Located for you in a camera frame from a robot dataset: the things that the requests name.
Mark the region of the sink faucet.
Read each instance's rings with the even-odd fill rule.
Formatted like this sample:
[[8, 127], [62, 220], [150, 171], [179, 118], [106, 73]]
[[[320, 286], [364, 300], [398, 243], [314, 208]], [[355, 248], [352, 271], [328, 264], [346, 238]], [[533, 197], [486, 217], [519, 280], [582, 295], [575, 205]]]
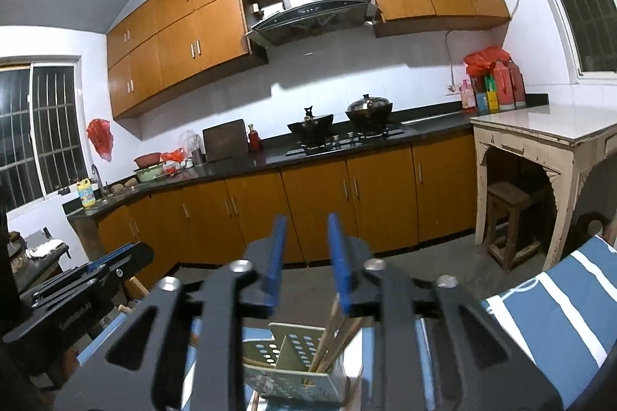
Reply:
[[97, 169], [95, 163], [93, 163], [91, 170], [92, 170], [93, 180], [99, 189], [101, 197], [103, 197], [103, 199], [107, 199], [107, 197], [109, 197], [109, 189], [107, 187], [107, 184], [103, 181], [103, 177], [101, 177], [99, 169]]

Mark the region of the dark cutting board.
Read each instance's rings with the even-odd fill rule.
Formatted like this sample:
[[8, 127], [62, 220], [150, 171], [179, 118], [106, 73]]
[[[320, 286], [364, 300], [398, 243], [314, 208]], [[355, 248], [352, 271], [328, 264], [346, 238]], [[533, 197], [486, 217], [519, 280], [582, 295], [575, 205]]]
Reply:
[[245, 121], [242, 119], [203, 130], [207, 162], [219, 162], [249, 153]]

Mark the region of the green perforated utensil holder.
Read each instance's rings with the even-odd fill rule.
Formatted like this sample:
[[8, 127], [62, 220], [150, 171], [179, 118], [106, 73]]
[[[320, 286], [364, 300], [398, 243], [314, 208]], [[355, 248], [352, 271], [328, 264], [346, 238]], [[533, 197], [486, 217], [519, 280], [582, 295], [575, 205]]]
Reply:
[[323, 327], [271, 322], [266, 339], [243, 341], [244, 382], [263, 398], [309, 405], [342, 405], [348, 377], [341, 360], [329, 370], [310, 369]]

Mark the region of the clear plastic jar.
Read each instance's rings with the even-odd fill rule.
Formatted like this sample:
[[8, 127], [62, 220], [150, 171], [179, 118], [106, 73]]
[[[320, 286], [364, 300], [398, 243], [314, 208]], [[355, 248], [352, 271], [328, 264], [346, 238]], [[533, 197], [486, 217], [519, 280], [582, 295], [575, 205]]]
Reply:
[[179, 138], [179, 145], [186, 159], [194, 166], [201, 166], [205, 162], [203, 139], [194, 130], [183, 132]]

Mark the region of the red bottle on counter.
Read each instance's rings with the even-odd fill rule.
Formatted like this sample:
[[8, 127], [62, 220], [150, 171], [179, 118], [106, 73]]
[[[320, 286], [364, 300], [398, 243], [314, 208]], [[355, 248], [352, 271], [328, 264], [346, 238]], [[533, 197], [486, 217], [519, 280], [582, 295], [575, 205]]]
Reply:
[[248, 141], [249, 141], [250, 150], [253, 153], [258, 153], [258, 152], [263, 151], [263, 142], [261, 141], [260, 135], [258, 134], [254, 125], [249, 124], [248, 129], [249, 129]]

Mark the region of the white side table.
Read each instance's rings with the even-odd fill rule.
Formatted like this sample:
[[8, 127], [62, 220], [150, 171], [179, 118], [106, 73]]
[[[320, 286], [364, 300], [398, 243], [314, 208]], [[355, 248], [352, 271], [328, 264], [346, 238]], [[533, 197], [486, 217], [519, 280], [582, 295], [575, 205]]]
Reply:
[[495, 147], [537, 163], [546, 172], [556, 203], [556, 220], [543, 269], [556, 265], [590, 173], [616, 154], [616, 119], [617, 113], [611, 108], [554, 104], [471, 119], [477, 170], [475, 243], [482, 243], [485, 229], [485, 155]]

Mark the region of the gas stove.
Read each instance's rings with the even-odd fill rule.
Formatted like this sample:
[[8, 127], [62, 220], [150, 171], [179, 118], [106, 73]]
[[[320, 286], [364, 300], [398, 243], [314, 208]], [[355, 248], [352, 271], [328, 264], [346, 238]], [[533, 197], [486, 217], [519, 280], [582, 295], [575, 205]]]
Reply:
[[404, 132], [405, 130], [401, 127], [393, 127], [389, 125], [384, 131], [378, 134], [363, 134], [354, 131], [349, 131], [344, 135], [334, 134], [323, 145], [317, 147], [307, 147], [306, 145], [301, 145], [299, 148], [285, 152], [285, 157], [321, 155], [332, 151], [361, 146], [366, 144], [368, 141], [379, 140], [380, 138], [386, 140], [386, 138], [401, 135]]

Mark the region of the black wok with lid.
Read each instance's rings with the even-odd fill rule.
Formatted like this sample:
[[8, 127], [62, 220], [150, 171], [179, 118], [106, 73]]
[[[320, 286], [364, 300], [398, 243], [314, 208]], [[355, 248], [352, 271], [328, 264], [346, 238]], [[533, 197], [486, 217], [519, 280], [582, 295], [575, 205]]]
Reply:
[[359, 134], [378, 135], [387, 129], [392, 107], [386, 98], [363, 94], [362, 99], [351, 103], [345, 113]]

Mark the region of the left barred window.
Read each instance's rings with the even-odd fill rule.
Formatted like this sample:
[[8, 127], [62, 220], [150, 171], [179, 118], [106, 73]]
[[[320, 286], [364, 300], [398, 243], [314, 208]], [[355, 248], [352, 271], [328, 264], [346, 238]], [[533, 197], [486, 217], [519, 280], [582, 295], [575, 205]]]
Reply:
[[10, 211], [88, 177], [75, 77], [68, 63], [1, 69], [1, 192]]

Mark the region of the red plastic bag on wall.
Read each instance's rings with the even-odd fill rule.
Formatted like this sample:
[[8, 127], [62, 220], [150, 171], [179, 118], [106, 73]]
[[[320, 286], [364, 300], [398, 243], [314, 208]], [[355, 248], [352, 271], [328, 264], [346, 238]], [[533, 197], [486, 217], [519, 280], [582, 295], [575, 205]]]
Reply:
[[114, 137], [108, 120], [94, 119], [87, 127], [87, 137], [99, 157], [106, 162], [112, 161]]

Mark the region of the range hood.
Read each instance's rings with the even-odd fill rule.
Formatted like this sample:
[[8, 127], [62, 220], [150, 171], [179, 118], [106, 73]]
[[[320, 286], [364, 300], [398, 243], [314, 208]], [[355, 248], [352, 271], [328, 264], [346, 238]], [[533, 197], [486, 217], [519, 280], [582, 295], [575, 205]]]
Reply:
[[247, 38], [260, 47], [361, 27], [378, 12], [374, 0], [243, 0], [243, 6]]

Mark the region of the blue white striped tablecloth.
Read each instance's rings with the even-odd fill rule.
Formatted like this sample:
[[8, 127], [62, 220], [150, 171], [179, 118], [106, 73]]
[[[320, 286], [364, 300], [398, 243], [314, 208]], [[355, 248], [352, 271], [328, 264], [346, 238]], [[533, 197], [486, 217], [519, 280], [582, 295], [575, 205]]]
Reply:
[[[615, 408], [616, 252], [606, 241], [593, 238], [552, 269], [477, 302], [555, 387], [561, 410]], [[194, 320], [180, 409], [191, 409], [200, 332]], [[362, 408], [375, 410], [372, 368], [363, 382]]]

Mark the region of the red bags and bottles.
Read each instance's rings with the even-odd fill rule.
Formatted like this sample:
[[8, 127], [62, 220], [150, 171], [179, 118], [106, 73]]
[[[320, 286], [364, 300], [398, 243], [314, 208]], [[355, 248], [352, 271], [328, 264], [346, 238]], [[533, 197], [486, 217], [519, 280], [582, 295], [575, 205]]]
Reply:
[[463, 58], [479, 113], [525, 108], [526, 93], [521, 69], [501, 47], [485, 47]]

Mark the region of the stacked bowls on counter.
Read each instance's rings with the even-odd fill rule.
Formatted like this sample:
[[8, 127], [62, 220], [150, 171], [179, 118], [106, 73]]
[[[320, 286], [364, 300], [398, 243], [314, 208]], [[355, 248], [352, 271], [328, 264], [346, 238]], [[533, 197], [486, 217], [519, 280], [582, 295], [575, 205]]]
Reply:
[[165, 174], [160, 152], [140, 155], [134, 159], [134, 162], [137, 166], [136, 176], [143, 184], [158, 179]]

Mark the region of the lower wooden kitchen cabinets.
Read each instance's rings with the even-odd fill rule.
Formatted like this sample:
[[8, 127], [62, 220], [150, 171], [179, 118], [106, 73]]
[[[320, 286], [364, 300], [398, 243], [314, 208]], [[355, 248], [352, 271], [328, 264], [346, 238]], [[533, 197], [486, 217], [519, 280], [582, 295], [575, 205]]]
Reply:
[[89, 259], [142, 241], [154, 259], [139, 273], [152, 285], [182, 265], [238, 259], [287, 220], [285, 263], [329, 259], [327, 218], [387, 255], [471, 230], [476, 223], [476, 153], [470, 127], [438, 131], [272, 169], [191, 170], [69, 223]]

